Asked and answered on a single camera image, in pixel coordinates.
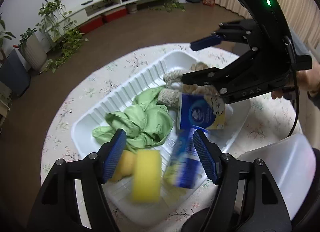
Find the yellow sponge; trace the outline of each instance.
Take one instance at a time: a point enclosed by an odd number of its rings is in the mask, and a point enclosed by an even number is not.
[[[129,176],[133,173],[134,165],[136,163],[137,155],[131,151],[123,150],[121,157],[118,161],[115,172],[113,173],[110,181],[118,182],[125,176]]]
[[[133,172],[131,200],[156,203],[160,199],[161,156],[157,150],[139,150]]]

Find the shelf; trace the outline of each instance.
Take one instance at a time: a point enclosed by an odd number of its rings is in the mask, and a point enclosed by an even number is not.
[[[7,118],[7,113],[9,111],[9,107],[0,99],[0,114],[4,117],[4,118]]]
[[[135,3],[135,2],[138,2],[138,1],[141,1],[141,0],[127,0],[127,1],[123,2],[122,5],[126,5],[126,4],[129,4],[129,3]]]
[[[93,17],[95,17],[95,16],[97,16],[99,14],[102,14],[104,12],[107,12],[107,11],[110,11],[112,9],[118,8],[118,7],[122,6],[122,5],[123,4],[115,4],[115,5],[112,5],[112,6],[109,6],[109,7],[102,7],[100,9],[98,9],[98,10],[95,10],[94,13],[88,15],[88,19],[90,20],[90,19],[92,19]]]

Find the beige knitted fabric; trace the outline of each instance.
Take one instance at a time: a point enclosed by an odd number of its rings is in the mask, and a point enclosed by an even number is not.
[[[180,92],[178,90],[170,89],[172,87],[172,84],[181,82],[183,74],[203,70],[206,68],[209,67],[206,64],[199,62],[197,64],[193,64],[190,70],[176,69],[166,73],[163,76],[163,80],[166,83],[167,89],[161,90],[158,96],[158,102],[166,106],[178,107]],[[180,91],[182,91],[182,93],[188,94],[208,94],[211,96],[218,95],[216,89],[212,85],[198,86],[183,84]]]
[[[162,89],[158,96],[158,103],[178,108],[180,92],[173,89]]]

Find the round table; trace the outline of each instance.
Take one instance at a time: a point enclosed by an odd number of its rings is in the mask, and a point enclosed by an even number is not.
[[[166,44],[136,50],[93,72],[68,95],[51,123],[43,146],[41,182],[58,158],[67,162],[80,159],[71,139],[73,123],[129,77],[172,50],[183,50],[217,68],[223,68],[237,58],[237,55],[213,47],[194,52],[189,44]],[[236,158],[246,151],[286,138],[295,118],[290,101],[272,100],[270,93],[251,98],[250,102],[248,118],[229,150]],[[294,133],[302,133],[300,124]],[[152,228],[139,227],[109,200],[108,204],[121,231],[179,231],[190,216],[211,205],[214,192],[215,185],[206,180],[175,212]],[[77,200],[82,223],[88,226],[83,196],[79,193]]]

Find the beige curtain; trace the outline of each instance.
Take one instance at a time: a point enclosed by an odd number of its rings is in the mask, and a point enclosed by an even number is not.
[[[300,39],[316,47],[320,41],[320,10],[314,0],[278,0],[288,24]],[[250,18],[250,14],[237,0],[216,0],[216,4],[239,15]]]

